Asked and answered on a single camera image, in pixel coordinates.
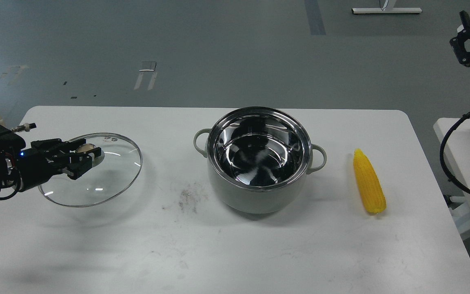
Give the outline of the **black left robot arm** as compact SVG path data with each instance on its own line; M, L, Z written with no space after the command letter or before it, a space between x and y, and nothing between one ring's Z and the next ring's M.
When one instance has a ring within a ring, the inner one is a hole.
M0 200L39 187L54 175L66 174L76 180L104 159L103 150L84 138L33 141L26 148L19 132L35 127L25 123L8 129L0 124Z

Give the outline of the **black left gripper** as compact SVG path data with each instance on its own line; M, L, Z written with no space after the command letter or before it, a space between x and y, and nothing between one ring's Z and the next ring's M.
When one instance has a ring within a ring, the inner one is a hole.
M16 167L20 184L18 192L24 192L48 182L54 175L66 174L70 179L78 179L93 167L93 159L102 158L102 149L86 139L47 139L32 141L33 149L19 151ZM58 158L58 167L48 159Z

